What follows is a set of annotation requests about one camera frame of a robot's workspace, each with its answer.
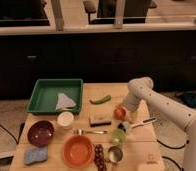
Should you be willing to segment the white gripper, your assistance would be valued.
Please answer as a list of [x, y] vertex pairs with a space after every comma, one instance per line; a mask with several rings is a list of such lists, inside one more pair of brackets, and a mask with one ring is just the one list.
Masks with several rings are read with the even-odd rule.
[[136, 111], [138, 109], [138, 106], [140, 104], [141, 99], [136, 97], [135, 95], [128, 93], [127, 96], [124, 98], [122, 105], [130, 111], [129, 113], [129, 120], [131, 123], [134, 123], [137, 121], [138, 118], [138, 112]]

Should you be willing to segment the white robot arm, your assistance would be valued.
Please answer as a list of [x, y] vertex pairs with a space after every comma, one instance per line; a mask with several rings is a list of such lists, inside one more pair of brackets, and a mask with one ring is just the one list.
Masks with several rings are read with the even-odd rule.
[[180, 104], [153, 90], [150, 77], [141, 77], [127, 83], [128, 94], [122, 104], [129, 111], [136, 111], [140, 101], [163, 112], [171, 121], [187, 134], [183, 157], [183, 171], [196, 171], [196, 110]]

